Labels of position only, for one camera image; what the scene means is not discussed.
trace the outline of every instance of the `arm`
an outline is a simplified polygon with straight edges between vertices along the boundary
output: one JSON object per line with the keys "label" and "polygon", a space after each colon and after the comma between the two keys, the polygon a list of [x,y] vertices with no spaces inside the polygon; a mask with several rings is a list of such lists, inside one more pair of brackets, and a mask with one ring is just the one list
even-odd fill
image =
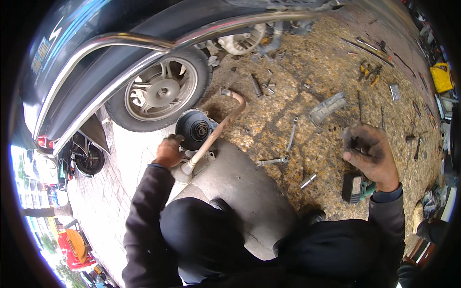
{"label": "arm", "polygon": [[160,211],[170,195],[174,178],[168,169],[181,159],[180,138],[165,138],[136,189],[126,220],[124,247],[127,266],[122,278],[127,288],[181,286],[176,258],[160,231]]}
{"label": "arm", "polygon": [[383,234],[377,264],[364,279],[357,281],[357,286],[395,287],[397,269],[405,249],[405,215],[402,184],[389,142],[382,130],[370,125],[354,126],[342,137],[343,158],[376,182],[376,192],[370,198],[368,221]]}

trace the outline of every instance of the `yellow container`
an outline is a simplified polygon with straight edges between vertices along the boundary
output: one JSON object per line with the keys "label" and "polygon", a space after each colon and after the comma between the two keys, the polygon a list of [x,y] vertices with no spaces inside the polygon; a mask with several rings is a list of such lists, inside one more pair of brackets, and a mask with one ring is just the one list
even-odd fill
{"label": "yellow container", "polygon": [[442,93],[453,89],[455,84],[451,80],[450,69],[447,63],[437,63],[430,70],[437,92]]}

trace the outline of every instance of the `wheel rim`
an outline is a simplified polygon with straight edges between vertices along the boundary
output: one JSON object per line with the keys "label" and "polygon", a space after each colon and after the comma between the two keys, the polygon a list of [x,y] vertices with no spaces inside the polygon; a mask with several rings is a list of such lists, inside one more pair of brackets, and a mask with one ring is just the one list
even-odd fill
{"label": "wheel rim", "polygon": [[129,83],[125,107],[135,119],[158,121],[178,112],[192,98],[198,73],[187,60],[168,57]]}
{"label": "wheel rim", "polygon": [[99,165],[99,154],[92,149],[89,150],[88,157],[81,157],[80,162],[85,169],[94,169]]}

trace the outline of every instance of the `sleeve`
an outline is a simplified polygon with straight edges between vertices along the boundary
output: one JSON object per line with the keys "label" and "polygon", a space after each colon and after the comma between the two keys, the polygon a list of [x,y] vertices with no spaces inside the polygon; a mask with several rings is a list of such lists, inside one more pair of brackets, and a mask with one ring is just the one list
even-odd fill
{"label": "sleeve", "polygon": [[159,223],[173,184],[167,169],[150,165],[136,189],[124,237],[128,264],[122,278],[127,288],[182,285],[176,258],[162,237]]}
{"label": "sleeve", "polygon": [[393,192],[373,194],[368,207],[368,221],[383,235],[381,254],[371,271],[357,281],[356,287],[395,288],[398,281],[397,270],[405,250],[405,215],[401,183]]}

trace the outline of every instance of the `tiled pavement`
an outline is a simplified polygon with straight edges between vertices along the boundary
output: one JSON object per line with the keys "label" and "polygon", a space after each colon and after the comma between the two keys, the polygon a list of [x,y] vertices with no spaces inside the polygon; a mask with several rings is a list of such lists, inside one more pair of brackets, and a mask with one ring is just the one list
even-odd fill
{"label": "tiled pavement", "polygon": [[[108,117],[103,108],[98,117],[101,120]],[[111,122],[103,127],[111,151],[110,156],[105,153],[104,168],[93,178],[80,175],[70,181],[67,193],[74,217],[93,253],[112,278],[124,287],[121,277],[126,266],[123,236],[130,199],[146,164],[154,158],[156,147],[166,135],[174,132],[174,126],[150,133],[126,131]]]}

